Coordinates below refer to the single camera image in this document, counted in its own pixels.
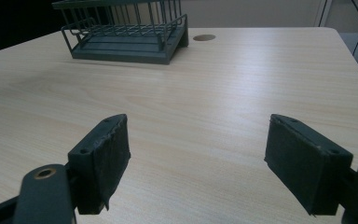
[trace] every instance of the dish rack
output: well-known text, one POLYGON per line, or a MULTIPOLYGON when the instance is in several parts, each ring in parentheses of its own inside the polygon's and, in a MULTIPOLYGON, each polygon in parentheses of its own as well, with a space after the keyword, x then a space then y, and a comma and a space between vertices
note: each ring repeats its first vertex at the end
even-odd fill
POLYGON ((63 38, 74 59, 169 64, 188 46, 180 0, 64 0, 63 38), (72 47, 68 34, 76 37, 72 47))

